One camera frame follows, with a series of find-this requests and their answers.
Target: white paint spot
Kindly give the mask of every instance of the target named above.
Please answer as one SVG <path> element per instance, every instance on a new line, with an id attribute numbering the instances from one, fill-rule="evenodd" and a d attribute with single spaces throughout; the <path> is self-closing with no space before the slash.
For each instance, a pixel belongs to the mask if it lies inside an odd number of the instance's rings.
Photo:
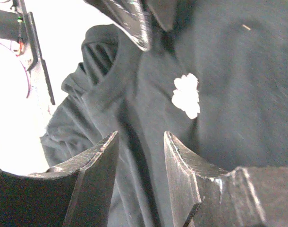
<path id="1" fill-rule="evenodd" d="M 173 91 L 172 103 L 183 110 L 190 119 L 200 113 L 199 93 L 197 90 L 198 79 L 191 73 L 174 80 L 176 90 Z"/>

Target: metal jaw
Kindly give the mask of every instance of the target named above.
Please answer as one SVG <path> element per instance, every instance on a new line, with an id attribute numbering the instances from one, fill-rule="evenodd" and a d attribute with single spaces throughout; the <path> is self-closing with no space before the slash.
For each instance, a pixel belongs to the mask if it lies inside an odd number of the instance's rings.
<path id="1" fill-rule="evenodd" d="M 164 145 L 174 227 L 288 227 L 288 167 L 227 172 L 170 132 Z"/>
<path id="2" fill-rule="evenodd" d="M 107 226 L 118 155 L 114 132 L 46 173 L 0 170 L 0 226 Z"/>

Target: bright background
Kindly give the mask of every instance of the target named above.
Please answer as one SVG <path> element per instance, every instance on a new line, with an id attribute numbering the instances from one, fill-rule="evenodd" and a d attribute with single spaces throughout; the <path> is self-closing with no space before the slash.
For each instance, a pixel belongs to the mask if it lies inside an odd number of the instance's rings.
<path id="1" fill-rule="evenodd" d="M 66 97 L 60 89 L 62 81 L 82 61 L 86 31 L 111 21 L 83 0 L 25 0 L 25 5 L 34 15 L 57 106 Z M 2 10 L 10 6 L 10 2 L 0 3 Z M 0 42 L 10 46 L 8 41 Z M 17 175 L 49 168 L 39 141 L 43 132 L 36 127 L 34 102 L 25 98 L 26 88 L 26 75 L 17 59 L 0 46 L 0 168 Z"/>

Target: red wire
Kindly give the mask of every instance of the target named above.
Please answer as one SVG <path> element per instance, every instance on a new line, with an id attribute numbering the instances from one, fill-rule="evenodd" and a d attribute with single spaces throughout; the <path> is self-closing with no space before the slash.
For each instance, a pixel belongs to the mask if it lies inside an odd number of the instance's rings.
<path id="1" fill-rule="evenodd" d="M 21 52 L 21 48 L 22 48 L 22 46 L 23 46 L 23 43 L 22 42 L 19 42 L 20 43 L 20 50 L 19 50 L 19 54 L 20 54 L 20 52 Z M 4 44 L 2 44 L 2 43 L 0 43 L 0 45 L 2 45 L 2 46 L 4 46 L 5 48 L 7 48 L 9 51 L 11 51 L 12 52 L 12 50 L 11 49 L 9 49 L 7 46 L 5 46 Z M 28 98 L 29 96 L 30 96 L 30 92 L 31 92 L 31 83 L 30 83 L 30 79 L 29 79 L 29 76 L 28 76 L 28 74 L 27 74 L 27 71 L 26 71 L 26 69 L 25 69 L 25 67 L 24 67 L 24 65 L 23 65 L 23 63 L 22 63 L 22 61 L 21 60 L 19 60 L 18 58 L 17 58 L 17 60 L 20 62 L 20 64 L 21 64 L 21 66 L 23 67 L 23 69 L 24 69 L 24 71 L 25 71 L 25 75 L 26 75 L 26 79 L 27 79 L 27 86 L 28 86 L 28 91 L 27 91 L 27 95 L 26 95 L 26 98 Z"/>

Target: dark metal tool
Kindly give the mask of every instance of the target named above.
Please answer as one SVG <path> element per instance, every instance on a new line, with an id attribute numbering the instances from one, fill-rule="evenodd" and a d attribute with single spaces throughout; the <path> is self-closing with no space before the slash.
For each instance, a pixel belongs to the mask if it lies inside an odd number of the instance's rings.
<path id="1" fill-rule="evenodd" d="M 107 226 L 118 155 L 114 132 L 46 173 L 0 170 L 0 226 Z"/>
<path id="2" fill-rule="evenodd" d="M 288 227 L 288 167 L 222 170 L 165 132 L 174 227 Z"/>
<path id="3" fill-rule="evenodd" d="M 24 0 L 13 0 L 13 12 L 0 10 L 0 38 L 23 44 L 19 60 L 25 70 L 31 73 L 32 86 L 40 97 L 38 105 L 48 111 L 48 105 L 55 105 L 45 60 L 42 57 L 37 30 L 32 12 L 27 12 Z"/>

